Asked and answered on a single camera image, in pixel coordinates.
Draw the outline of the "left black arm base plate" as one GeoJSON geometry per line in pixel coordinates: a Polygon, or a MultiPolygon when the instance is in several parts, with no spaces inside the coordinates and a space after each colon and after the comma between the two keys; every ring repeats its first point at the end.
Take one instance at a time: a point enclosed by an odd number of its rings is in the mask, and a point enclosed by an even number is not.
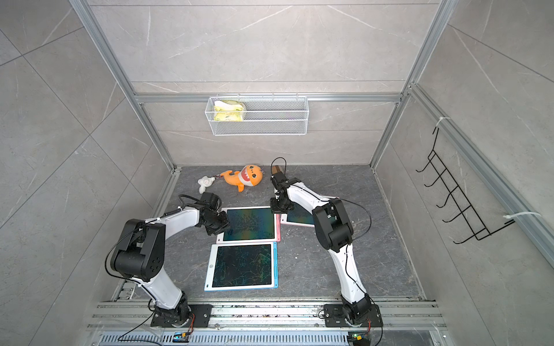
{"type": "Polygon", "coordinates": [[[192,304],[188,306],[188,319],[183,323],[171,322],[168,318],[163,317],[159,312],[155,312],[151,319],[151,327],[164,328],[186,328],[193,325],[193,328],[206,328],[212,315],[211,304],[192,304]]]}

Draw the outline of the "orange shark plush toy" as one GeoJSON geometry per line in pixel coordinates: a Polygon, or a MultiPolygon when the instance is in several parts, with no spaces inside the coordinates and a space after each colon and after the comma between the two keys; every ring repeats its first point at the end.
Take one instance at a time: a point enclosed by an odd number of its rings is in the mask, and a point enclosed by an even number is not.
{"type": "Polygon", "coordinates": [[[255,187],[259,185],[263,179],[263,170],[254,164],[244,166],[240,171],[227,170],[222,172],[220,177],[232,186],[237,187],[238,192],[244,191],[245,187],[255,187]]]}

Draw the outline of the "blue framed writing tablet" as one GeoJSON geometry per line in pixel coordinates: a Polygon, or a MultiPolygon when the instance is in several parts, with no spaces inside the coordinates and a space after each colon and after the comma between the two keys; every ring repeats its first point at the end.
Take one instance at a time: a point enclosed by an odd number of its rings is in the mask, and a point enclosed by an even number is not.
{"type": "Polygon", "coordinates": [[[203,289],[207,292],[278,288],[276,242],[211,247],[203,289]]]}

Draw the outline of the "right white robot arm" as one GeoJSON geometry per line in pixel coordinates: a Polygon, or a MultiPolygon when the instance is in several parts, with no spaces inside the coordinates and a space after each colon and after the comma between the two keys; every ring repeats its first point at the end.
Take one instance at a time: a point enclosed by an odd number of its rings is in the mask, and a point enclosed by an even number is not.
{"type": "Polygon", "coordinates": [[[288,213],[298,204],[312,215],[317,240],[330,254],[339,277],[346,321],[361,324],[374,304],[359,275],[353,255],[353,225],[343,201],[317,194],[297,178],[287,178],[278,167],[272,169],[271,183],[273,213],[288,213]]]}

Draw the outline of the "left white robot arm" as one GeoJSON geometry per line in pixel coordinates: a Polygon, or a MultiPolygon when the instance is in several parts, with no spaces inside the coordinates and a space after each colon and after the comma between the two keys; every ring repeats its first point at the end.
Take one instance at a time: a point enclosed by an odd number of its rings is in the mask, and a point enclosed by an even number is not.
{"type": "Polygon", "coordinates": [[[229,226],[219,196],[203,193],[200,198],[194,198],[181,194],[179,198],[192,202],[157,218],[128,220],[110,251],[111,270],[142,287],[154,302],[154,316],[173,327],[188,323],[192,312],[186,294],[164,269],[166,241],[190,227],[203,227],[211,236],[225,232],[229,226]]]}

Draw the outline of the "white small plush toy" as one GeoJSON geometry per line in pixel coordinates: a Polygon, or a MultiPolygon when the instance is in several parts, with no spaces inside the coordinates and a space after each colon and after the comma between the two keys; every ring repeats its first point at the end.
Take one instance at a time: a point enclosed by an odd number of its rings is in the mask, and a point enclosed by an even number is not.
{"type": "Polygon", "coordinates": [[[204,194],[206,192],[206,189],[208,187],[211,187],[213,185],[213,183],[215,182],[216,180],[216,177],[214,176],[204,176],[202,178],[200,178],[197,183],[199,184],[199,193],[200,194],[204,194]]]}

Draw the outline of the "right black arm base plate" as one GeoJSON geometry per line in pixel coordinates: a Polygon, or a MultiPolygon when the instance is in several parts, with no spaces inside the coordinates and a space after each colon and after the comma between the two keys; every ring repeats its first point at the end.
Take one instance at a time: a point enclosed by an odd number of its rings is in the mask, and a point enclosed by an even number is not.
{"type": "Polygon", "coordinates": [[[349,321],[341,304],[325,304],[318,316],[325,320],[326,327],[382,327],[382,314],[378,305],[372,304],[370,310],[361,318],[349,321]]]}

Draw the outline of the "pink framed writing tablet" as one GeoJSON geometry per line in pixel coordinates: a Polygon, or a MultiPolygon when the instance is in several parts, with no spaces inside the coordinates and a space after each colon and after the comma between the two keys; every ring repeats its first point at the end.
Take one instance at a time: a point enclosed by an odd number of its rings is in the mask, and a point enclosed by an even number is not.
{"type": "Polygon", "coordinates": [[[216,238],[218,244],[280,242],[280,217],[269,206],[224,208],[229,228],[216,238]]]}
{"type": "Polygon", "coordinates": [[[281,224],[314,228],[315,225],[311,213],[298,203],[294,203],[293,206],[294,208],[289,210],[288,213],[281,214],[281,224]]]}

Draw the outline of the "yellow white cloth in basket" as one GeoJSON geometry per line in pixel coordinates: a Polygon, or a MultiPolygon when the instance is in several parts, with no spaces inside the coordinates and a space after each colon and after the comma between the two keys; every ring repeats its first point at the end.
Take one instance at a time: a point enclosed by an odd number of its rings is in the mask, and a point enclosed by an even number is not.
{"type": "Polygon", "coordinates": [[[214,102],[215,121],[240,122],[243,121],[246,106],[238,101],[223,100],[214,102]]]}

